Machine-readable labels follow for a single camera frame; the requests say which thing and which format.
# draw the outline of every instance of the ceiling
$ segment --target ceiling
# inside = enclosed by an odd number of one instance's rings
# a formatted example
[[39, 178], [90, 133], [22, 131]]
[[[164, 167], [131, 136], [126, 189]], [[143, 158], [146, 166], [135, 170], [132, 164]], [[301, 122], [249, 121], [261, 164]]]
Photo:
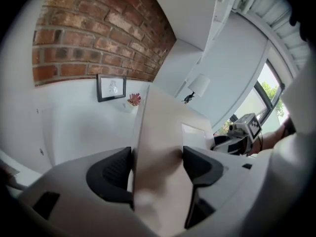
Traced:
[[298, 70], [302, 69], [309, 55], [309, 47], [299, 33], [300, 24], [294, 27], [289, 24], [291, 15], [290, 5], [286, 0], [235, 0], [233, 10], [241, 15], [255, 14], [285, 44], [286, 53], [291, 56]]

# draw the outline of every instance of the brick wall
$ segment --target brick wall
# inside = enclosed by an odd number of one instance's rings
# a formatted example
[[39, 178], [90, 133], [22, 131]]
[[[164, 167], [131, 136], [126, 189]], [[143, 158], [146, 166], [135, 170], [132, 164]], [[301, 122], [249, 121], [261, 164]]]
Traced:
[[153, 81], [175, 41], [156, 0], [46, 0], [34, 32], [34, 82], [96, 74]]

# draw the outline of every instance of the framed picture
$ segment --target framed picture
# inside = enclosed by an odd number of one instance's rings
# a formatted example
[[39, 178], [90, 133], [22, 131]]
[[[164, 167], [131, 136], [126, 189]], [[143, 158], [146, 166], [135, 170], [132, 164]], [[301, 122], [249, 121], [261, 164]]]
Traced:
[[126, 77], [97, 75], [98, 102], [126, 96]]

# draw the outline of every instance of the window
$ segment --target window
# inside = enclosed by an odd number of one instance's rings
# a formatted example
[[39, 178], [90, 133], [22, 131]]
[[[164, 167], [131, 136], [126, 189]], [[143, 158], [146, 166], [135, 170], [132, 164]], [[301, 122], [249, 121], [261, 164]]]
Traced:
[[215, 135], [226, 134], [229, 124], [247, 113], [255, 113], [262, 126], [262, 132], [275, 131], [288, 116], [288, 111], [279, 99], [284, 90], [277, 73], [269, 61], [263, 66], [261, 74], [253, 89], [235, 114], [231, 116]]

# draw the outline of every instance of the lamp shade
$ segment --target lamp shade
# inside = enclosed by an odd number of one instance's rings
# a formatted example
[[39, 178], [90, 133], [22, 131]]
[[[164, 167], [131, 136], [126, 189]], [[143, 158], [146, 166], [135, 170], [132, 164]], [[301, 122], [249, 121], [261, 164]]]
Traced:
[[196, 95], [202, 96], [210, 82], [210, 79], [205, 75], [199, 74], [197, 78], [188, 86]]

